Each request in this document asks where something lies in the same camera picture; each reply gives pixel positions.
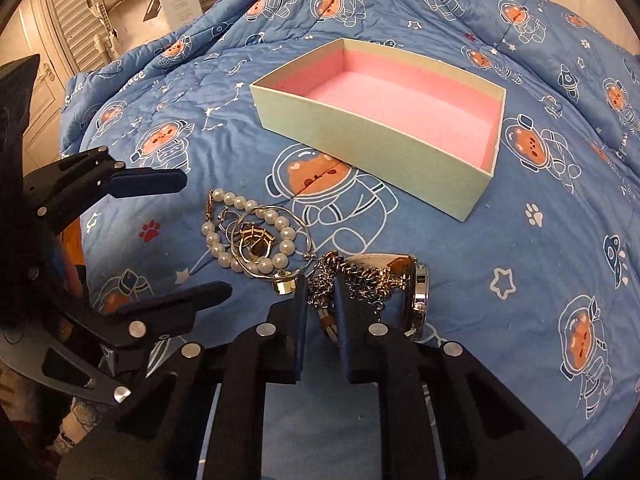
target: star print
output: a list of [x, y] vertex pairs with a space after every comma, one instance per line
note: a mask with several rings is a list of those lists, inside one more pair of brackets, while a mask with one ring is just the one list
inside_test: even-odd
[[178, 270], [175, 273], [175, 282], [174, 285], [181, 285], [187, 281], [189, 277], [189, 269]]
[[[502, 291], [500, 286], [498, 286], [501, 276], [506, 276], [509, 279], [509, 288], [505, 288], [504, 291]], [[501, 300], [506, 300], [509, 294], [515, 292], [516, 286], [513, 284], [513, 273], [511, 272], [511, 269], [494, 269], [494, 280], [491, 282], [491, 285], [489, 285], [489, 290], [495, 292]]]

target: open box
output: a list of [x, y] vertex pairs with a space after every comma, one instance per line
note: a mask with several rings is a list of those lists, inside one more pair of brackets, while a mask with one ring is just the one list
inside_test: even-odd
[[268, 130], [464, 221], [494, 176], [506, 90], [444, 62], [332, 41], [251, 85]]

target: door handle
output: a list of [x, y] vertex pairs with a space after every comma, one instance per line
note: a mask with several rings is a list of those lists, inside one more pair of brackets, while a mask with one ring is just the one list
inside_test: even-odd
[[36, 76], [36, 81], [42, 81], [44, 78], [48, 77], [49, 81], [55, 81], [56, 77], [53, 75], [51, 71], [51, 67], [48, 63], [42, 64], [42, 70], [38, 71], [38, 75]]

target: white paw print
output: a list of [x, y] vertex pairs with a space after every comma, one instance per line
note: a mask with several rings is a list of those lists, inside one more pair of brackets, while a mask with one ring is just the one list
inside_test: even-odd
[[531, 225], [537, 225], [538, 227], [542, 227], [542, 219], [544, 215], [540, 212], [537, 205], [527, 204], [527, 208], [524, 211], [524, 214], [529, 219], [529, 223]]

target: paw print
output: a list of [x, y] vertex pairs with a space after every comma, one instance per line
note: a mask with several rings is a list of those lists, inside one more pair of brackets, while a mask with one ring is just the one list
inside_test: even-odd
[[148, 224], [144, 224], [142, 226], [142, 231], [140, 231], [140, 238], [147, 242], [153, 240], [156, 236], [160, 235], [160, 224], [155, 222], [154, 220], [150, 220]]
[[527, 204], [527, 208], [525, 209], [524, 214], [529, 219], [529, 223], [531, 225], [542, 227], [542, 219], [544, 218], [544, 215], [540, 212], [537, 205]]

